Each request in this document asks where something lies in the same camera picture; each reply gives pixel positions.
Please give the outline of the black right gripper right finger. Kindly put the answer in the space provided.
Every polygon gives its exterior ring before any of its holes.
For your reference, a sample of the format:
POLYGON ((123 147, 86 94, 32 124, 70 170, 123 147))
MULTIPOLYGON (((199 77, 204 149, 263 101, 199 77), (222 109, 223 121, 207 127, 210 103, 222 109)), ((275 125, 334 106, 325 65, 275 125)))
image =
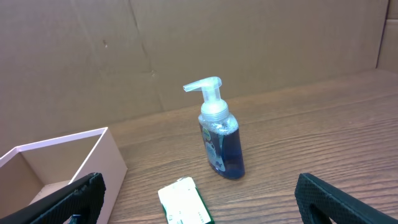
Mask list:
POLYGON ((395 218, 310 173, 299 175, 295 198, 304 224, 397 224, 395 218))

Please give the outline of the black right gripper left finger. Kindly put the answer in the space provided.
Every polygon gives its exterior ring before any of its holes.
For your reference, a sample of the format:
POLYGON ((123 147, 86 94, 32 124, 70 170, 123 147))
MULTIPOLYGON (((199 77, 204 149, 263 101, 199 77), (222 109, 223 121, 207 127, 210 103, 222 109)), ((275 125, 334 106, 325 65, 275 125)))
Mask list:
POLYGON ((92 172, 29 206, 1 218, 7 224, 96 224, 104 204, 103 175, 92 172))

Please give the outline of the green white soap bar pack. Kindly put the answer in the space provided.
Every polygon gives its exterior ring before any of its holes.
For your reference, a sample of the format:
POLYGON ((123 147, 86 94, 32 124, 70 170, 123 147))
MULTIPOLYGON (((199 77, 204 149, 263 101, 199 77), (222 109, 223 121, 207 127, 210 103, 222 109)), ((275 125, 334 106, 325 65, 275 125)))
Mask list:
POLYGON ((158 190, 168 224, 215 224, 191 177, 183 177, 158 190))

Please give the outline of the blue foaming soap dispenser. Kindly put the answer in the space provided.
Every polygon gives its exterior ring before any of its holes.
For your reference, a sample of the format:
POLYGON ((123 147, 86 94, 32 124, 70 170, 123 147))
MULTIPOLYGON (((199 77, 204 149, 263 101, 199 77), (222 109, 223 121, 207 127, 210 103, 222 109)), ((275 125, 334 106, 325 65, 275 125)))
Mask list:
POLYGON ((227 179, 245 175, 239 124, 221 98, 221 78, 208 77, 183 86, 184 91, 203 95, 198 122, 211 168, 227 179))

